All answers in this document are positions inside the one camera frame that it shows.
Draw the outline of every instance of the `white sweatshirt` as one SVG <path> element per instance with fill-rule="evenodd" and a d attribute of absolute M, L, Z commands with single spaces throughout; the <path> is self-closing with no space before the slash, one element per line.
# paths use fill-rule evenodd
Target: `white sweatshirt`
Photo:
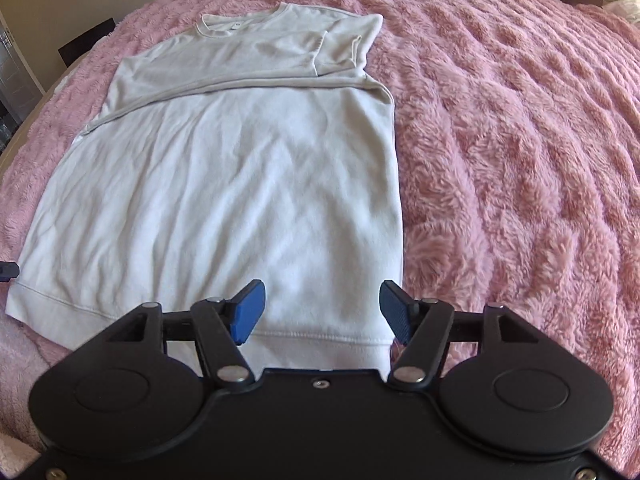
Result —
<path fill-rule="evenodd" d="M 124 59 L 47 184 L 6 312 L 74 349 L 143 301 L 185 310 L 259 278 L 266 310 L 241 347 L 256 373 L 388 371 L 394 107 L 364 72 L 381 26 L 281 4 Z"/>

